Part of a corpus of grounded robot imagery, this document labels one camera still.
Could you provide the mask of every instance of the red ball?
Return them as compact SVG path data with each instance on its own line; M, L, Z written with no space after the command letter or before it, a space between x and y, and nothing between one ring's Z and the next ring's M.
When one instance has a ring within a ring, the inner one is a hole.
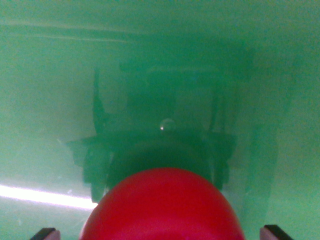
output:
M232 207L190 171L156 168L114 187L93 210L80 240L244 240Z

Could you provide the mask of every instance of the red dome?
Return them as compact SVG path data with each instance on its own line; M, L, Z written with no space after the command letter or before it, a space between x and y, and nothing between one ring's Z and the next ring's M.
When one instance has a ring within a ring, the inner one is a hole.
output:
M80 240L244 240L224 196L190 171L157 168L114 187L93 210Z

